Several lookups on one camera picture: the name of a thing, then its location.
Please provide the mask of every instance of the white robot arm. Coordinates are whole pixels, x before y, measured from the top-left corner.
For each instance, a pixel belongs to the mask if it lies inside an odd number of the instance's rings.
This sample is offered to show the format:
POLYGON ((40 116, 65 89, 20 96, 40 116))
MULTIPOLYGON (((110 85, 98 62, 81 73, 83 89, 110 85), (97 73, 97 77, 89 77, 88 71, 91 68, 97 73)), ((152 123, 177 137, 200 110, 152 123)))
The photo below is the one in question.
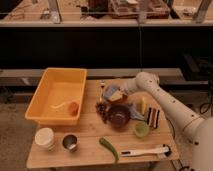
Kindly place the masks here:
POLYGON ((185 136, 193 143, 190 171, 213 170, 213 118, 204 120, 200 115, 159 87, 159 78, 151 73, 140 72, 124 82, 120 89, 125 95, 147 91, 161 105, 185 136))

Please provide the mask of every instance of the paper cup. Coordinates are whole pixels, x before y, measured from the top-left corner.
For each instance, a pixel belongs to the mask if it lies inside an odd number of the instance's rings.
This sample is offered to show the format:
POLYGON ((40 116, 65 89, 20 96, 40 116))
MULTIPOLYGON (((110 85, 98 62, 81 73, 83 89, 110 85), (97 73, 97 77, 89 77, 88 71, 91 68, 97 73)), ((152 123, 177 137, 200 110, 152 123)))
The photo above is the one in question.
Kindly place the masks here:
POLYGON ((35 143, 47 150, 54 147, 54 132, 50 128, 42 128, 36 132, 35 143))

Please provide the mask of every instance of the yellow plastic bin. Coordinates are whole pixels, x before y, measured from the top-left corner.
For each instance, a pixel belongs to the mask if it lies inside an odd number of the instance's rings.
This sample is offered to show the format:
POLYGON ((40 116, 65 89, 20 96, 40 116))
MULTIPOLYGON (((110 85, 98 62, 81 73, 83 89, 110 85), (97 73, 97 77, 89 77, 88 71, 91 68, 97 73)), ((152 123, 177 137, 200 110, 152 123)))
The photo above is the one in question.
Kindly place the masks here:
POLYGON ((25 113, 26 119, 43 125, 76 125, 80 117, 87 70, 47 68, 25 113), (70 114, 72 102, 78 104, 70 114))

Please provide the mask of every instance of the wooden table top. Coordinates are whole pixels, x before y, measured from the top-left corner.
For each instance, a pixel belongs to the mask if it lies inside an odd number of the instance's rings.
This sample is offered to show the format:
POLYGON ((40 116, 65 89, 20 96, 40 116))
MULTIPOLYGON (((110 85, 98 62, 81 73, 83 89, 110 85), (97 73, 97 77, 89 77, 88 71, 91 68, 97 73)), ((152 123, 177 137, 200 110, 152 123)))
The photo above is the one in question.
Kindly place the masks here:
MULTIPOLYGON (((192 16, 183 14, 183 10, 187 7, 194 7, 198 9, 202 0, 174 0, 173 9, 176 11, 181 20, 191 20, 192 16)), ((206 20, 213 19, 213 3, 210 4, 206 13, 206 20)))
MULTIPOLYGON (((117 84, 124 80, 106 80, 107 85, 117 84)), ((29 153, 27 168, 54 168, 72 166, 91 166, 112 164, 114 157, 111 152, 99 144, 99 138, 104 137, 116 148, 118 153, 130 149, 154 148, 159 144, 167 144, 171 148, 171 155, 163 160, 176 160, 179 154, 168 127, 164 112, 161 110, 159 126, 151 130, 143 138, 137 138, 133 133, 133 126, 138 121, 130 120, 122 131, 114 130, 109 123, 104 124, 96 113, 95 104, 100 96, 100 81, 88 80, 86 82, 85 96, 81 116, 76 126, 51 126, 55 132, 55 147, 46 151, 38 147, 33 141, 29 153), (78 150, 69 153, 62 146, 63 137, 74 134, 78 138, 78 150)), ((147 93, 135 93, 128 97, 128 101, 138 103, 142 96, 147 97, 148 105, 161 109, 156 101, 147 93)), ((155 155, 140 157, 120 157, 119 164, 159 161, 155 155)))

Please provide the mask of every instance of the green chili pepper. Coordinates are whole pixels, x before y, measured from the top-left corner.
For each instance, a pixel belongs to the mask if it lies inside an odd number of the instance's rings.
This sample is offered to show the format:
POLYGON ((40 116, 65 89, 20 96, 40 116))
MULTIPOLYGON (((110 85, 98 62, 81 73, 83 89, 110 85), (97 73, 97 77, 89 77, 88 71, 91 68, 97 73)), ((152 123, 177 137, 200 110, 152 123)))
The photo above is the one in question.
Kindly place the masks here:
POLYGON ((115 157, 114 163, 117 163, 119 160, 119 157, 118 157, 118 153, 117 153, 116 149, 113 147, 113 145, 109 141, 107 141, 105 138, 100 138, 99 143, 112 152, 112 154, 115 157))

